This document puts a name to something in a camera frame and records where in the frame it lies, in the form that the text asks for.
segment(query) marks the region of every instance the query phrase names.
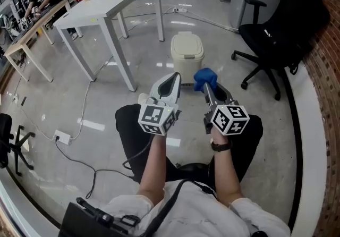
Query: black watch strap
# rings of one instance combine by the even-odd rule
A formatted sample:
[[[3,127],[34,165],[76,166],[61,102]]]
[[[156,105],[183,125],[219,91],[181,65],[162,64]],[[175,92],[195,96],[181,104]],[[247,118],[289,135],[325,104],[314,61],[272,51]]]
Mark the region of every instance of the black watch strap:
[[[214,143],[214,141],[212,141],[211,143],[211,148],[213,149],[213,151],[216,152],[221,152],[221,151],[226,151],[229,150],[233,147],[233,142],[231,140],[228,141],[228,143],[225,143],[223,145],[217,145]]]

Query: beige trash can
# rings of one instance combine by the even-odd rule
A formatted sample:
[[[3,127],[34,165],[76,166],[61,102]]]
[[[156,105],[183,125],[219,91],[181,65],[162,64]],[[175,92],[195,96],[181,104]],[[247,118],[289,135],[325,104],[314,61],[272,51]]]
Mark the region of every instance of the beige trash can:
[[[171,40],[174,71],[181,74],[182,84],[194,83],[194,74],[202,68],[204,50],[201,39],[191,32],[178,32]]]

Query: red brick wall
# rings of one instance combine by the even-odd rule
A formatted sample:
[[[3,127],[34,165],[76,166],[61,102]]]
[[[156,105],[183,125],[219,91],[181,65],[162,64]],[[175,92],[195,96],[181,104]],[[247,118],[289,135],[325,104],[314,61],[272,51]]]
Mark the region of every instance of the red brick wall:
[[[326,134],[327,181],[315,237],[340,236],[340,0],[324,0],[329,25],[318,32],[304,60],[315,85]]]

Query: black chair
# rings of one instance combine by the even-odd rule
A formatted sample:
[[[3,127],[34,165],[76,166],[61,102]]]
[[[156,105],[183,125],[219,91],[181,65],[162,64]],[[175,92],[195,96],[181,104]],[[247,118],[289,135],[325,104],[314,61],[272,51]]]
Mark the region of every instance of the black chair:
[[[234,51],[258,66],[243,80],[241,88],[246,90],[247,81],[264,70],[276,90],[275,99],[280,100],[281,93],[271,69],[280,75],[284,67],[289,67],[296,74],[302,57],[312,50],[308,41],[313,34],[329,21],[329,12],[322,0],[280,0],[280,3],[269,21],[257,24],[259,9],[266,6],[258,0],[245,0],[254,6],[253,24],[240,26],[239,32],[246,44],[256,56]]]
[[[33,132],[28,132],[21,140],[20,140],[20,130],[23,130],[24,127],[19,125],[18,131],[15,137],[15,144],[10,143],[10,140],[14,139],[14,135],[11,134],[12,127],[12,118],[4,113],[0,113],[0,168],[6,168],[9,164],[8,154],[11,150],[14,152],[15,158],[15,173],[18,176],[22,174],[18,172],[18,157],[22,159],[25,165],[29,170],[33,170],[34,167],[29,165],[21,152],[21,146],[29,137],[35,137],[36,135]]]

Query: blue sponge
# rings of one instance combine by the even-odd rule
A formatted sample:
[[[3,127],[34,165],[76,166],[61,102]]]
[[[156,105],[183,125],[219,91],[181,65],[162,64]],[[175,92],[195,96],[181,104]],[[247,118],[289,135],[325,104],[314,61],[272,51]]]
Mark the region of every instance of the blue sponge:
[[[215,90],[217,87],[217,74],[210,68],[203,68],[197,71],[193,78],[196,81],[193,86],[195,91],[203,92],[203,85],[205,82],[210,84],[212,90]]]

